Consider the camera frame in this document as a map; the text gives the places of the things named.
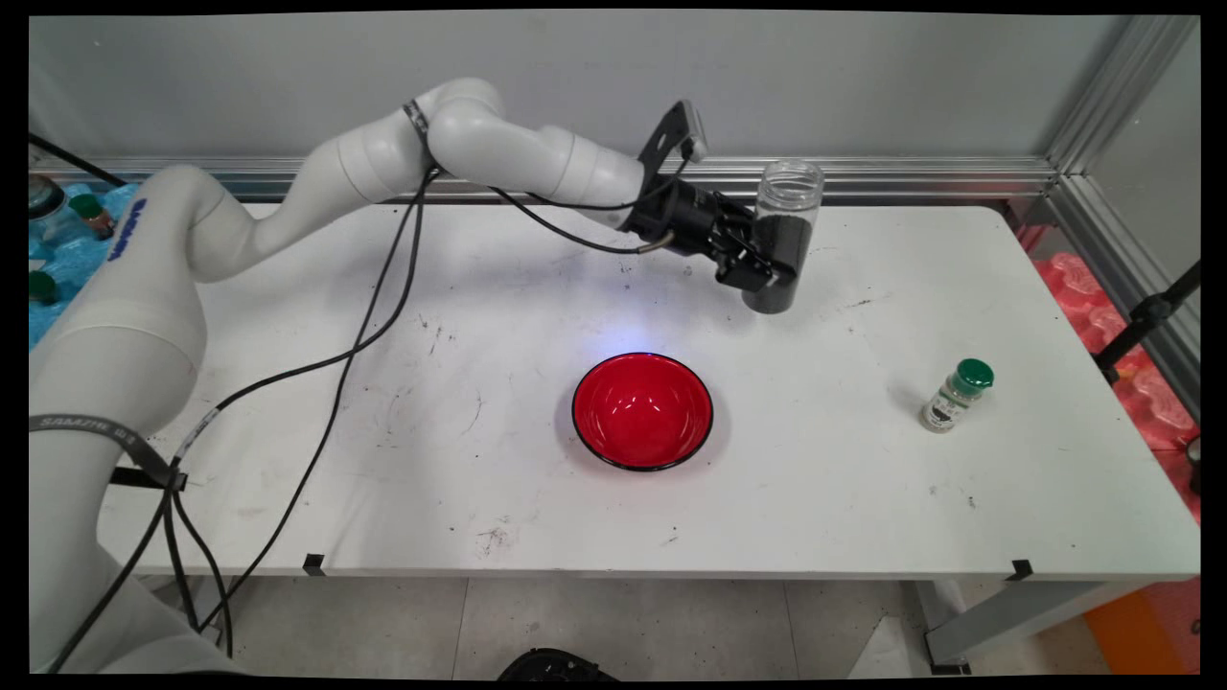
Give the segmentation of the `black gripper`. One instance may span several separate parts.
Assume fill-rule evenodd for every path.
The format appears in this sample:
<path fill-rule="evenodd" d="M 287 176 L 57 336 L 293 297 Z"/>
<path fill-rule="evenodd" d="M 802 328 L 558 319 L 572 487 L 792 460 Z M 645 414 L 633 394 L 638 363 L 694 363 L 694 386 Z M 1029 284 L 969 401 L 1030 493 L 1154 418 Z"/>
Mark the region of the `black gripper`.
<path fill-rule="evenodd" d="M 798 284 L 796 223 L 755 223 L 753 210 L 737 199 L 676 178 L 656 182 L 661 192 L 631 209 L 628 232 L 648 243 L 670 236 L 666 249 L 710 258 L 725 287 L 758 293 Z"/>

